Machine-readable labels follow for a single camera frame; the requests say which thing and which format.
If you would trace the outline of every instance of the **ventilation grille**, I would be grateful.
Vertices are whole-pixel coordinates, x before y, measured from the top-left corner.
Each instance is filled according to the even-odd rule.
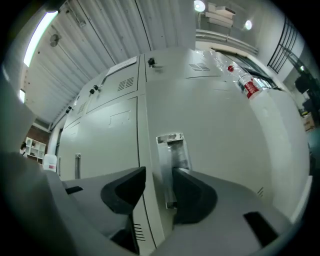
[[[210,69],[203,63],[198,63],[198,64],[189,64],[189,66],[194,70],[194,71],[210,71]]]
[[[86,103],[87,103],[87,102],[83,103],[83,104],[79,107],[79,110],[78,110],[77,115],[80,114],[82,111],[84,111],[85,106],[86,106]]]
[[[141,225],[140,224],[133,224],[134,225],[134,233],[135,233],[135,238],[138,241],[146,241],[145,235],[142,231]]]
[[[257,192],[259,197],[263,197],[264,196],[264,187],[260,188],[260,190]]]
[[[122,82],[119,83],[119,86],[118,86],[118,92],[123,90],[124,88],[127,88],[127,87],[130,87],[130,86],[133,86],[134,85],[134,78],[131,77],[127,80],[124,80]]]

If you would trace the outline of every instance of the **ceiling panel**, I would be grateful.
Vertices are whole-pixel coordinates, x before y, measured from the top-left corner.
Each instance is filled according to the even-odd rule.
[[[69,0],[24,74],[26,104],[51,123],[106,69],[150,50],[195,47],[192,0]],[[50,45],[53,35],[58,44]]]

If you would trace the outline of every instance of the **fluorescent light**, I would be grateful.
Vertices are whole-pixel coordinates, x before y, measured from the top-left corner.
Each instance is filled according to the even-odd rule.
[[[250,20],[247,20],[244,24],[244,27],[247,29],[247,30],[250,30],[252,28],[252,22]]]
[[[206,9],[206,6],[205,6],[204,2],[196,0],[196,1],[194,1],[194,9],[197,12],[203,12]]]
[[[26,96],[25,91],[21,89],[21,90],[19,91],[19,98],[20,98],[20,100],[22,101],[22,103],[25,103],[25,96]]]
[[[26,64],[27,67],[29,67],[30,65],[32,56],[35,53],[35,50],[37,48],[37,45],[42,35],[46,31],[47,27],[50,25],[52,20],[57,16],[57,14],[58,14],[58,11],[47,12],[44,15],[43,19],[40,21],[39,25],[36,27],[35,32],[33,33],[30,43],[28,45],[28,48],[26,49],[24,60],[23,60],[24,64]]]

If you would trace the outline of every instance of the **white container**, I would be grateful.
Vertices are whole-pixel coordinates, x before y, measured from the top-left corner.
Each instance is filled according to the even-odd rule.
[[[54,154],[45,154],[43,159],[43,169],[57,172],[57,157]]]

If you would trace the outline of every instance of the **black plastic part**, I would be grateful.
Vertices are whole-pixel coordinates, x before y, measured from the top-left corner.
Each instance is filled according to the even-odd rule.
[[[73,186],[73,187],[68,187],[65,189],[65,192],[70,195],[70,194],[73,194],[73,193],[76,193],[76,192],[79,192],[81,190],[84,190],[82,187],[80,186]]]
[[[118,231],[112,238],[111,241],[117,245],[126,248],[128,251],[139,255],[139,246],[135,237],[135,228],[132,214],[128,216],[128,221],[125,229]]]
[[[156,64],[155,58],[150,58],[147,62],[148,62],[149,67],[152,67]]]
[[[146,168],[140,167],[124,177],[106,184],[102,201],[116,214],[132,214],[146,187]]]
[[[179,168],[172,169],[177,213],[173,224],[194,224],[207,217],[216,207],[218,196],[209,185]]]
[[[266,247],[278,237],[278,234],[259,212],[248,212],[243,215],[262,247]]]

